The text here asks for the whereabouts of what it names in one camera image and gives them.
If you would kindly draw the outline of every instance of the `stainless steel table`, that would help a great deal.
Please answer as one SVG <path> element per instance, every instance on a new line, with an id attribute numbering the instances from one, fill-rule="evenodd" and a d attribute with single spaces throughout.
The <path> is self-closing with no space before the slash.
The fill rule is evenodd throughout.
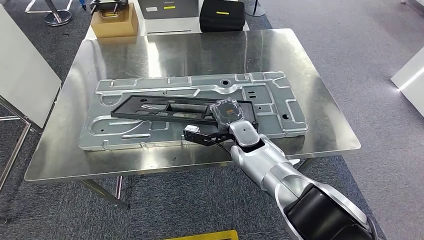
<path id="1" fill-rule="evenodd" d="M 25 180 L 40 184 L 78 180 L 125 209 L 119 200 L 119 176 L 227 165 L 230 156 L 215 146 L 81 150 L 78 140 L 96 84 L 104 79 L 266 71 L 285 72 L 310 128 L 305 136 L 273 141 L 289 159 L 340 155 L 361 147 L 291 29 L 86 39 Z M 119 177 L 115 196 L 92 180 L 112 176 Z"/>

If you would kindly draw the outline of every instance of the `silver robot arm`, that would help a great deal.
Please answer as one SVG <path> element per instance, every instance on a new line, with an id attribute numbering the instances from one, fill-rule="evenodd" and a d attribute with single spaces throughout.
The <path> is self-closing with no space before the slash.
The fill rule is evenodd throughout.
<path id="1" fill-rule="evenodd" d="M 229 133 L 234 162 L 271 195 L 295 240 L 376 240 L 373 222 L 332 186 L 297 171 L 284 152 L 245 120 L 232 122 Z"/>

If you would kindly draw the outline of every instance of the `printed label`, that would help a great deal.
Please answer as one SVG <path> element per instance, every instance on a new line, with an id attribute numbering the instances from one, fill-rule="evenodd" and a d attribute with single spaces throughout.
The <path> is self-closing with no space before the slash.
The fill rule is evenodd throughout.
<path id="1" fill-rule="evenodd" d="M 158 11 L 158 8 L 155 7 L 155 6 L 146 7 L 146 11 L 147 12 L 156 12 L 156 11 Z"/>

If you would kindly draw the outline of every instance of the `cardboard box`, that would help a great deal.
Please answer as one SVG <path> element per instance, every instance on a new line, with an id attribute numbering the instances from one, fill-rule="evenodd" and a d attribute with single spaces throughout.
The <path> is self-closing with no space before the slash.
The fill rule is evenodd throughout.
<path id="1" fill-rule="evenodd" d="M 102 17 L 102 13 L 96 11 L 91 19 L 91 27 L 98 38 L 137 36 L 139 20 L 134 3 L 130 2 L 118 17 Z"/>

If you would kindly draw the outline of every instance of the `stamped sheet metal panel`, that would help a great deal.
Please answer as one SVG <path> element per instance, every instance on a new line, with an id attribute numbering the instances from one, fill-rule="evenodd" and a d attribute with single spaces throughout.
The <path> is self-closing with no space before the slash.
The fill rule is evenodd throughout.
<path id="1" fill-rule="evenodd" d="M 270 139 L 308 131 L 305 117 L 283 72 L 200 75 L 99 81 L 79 138 L 88 151 L 178 146 L 186 142 L 186 123 L 114 118 L 110 113 L 130 95 L 251 101 L 258 132 Z M 217 132 L 200 125 L 202 133 Z"/>

